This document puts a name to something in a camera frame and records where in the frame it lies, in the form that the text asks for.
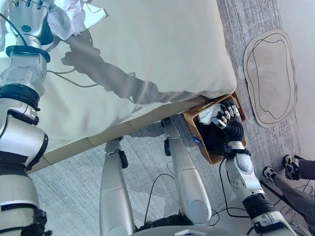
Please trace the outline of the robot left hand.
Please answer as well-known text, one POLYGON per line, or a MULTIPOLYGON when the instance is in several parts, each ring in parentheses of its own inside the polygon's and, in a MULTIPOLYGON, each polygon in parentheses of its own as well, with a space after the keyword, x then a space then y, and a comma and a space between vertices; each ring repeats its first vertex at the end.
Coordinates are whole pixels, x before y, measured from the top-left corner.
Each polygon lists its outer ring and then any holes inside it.
POLYGON ((43 0, 9 0, 9 20, 18 30, 20 44, 47 49, 54 41, 48 24, 49 2, 43 0))

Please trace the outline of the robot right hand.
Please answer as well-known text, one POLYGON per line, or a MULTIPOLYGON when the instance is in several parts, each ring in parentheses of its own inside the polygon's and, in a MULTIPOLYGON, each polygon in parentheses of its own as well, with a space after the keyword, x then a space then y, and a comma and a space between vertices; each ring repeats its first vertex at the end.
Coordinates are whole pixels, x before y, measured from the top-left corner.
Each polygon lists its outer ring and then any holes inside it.
POLYGON ((240 113, 234 103, 228 101, 221 102, 220 110, 215 117, 211 118, 211 123, 218 130, 221 144, 242 141, 244 129, 240 113))

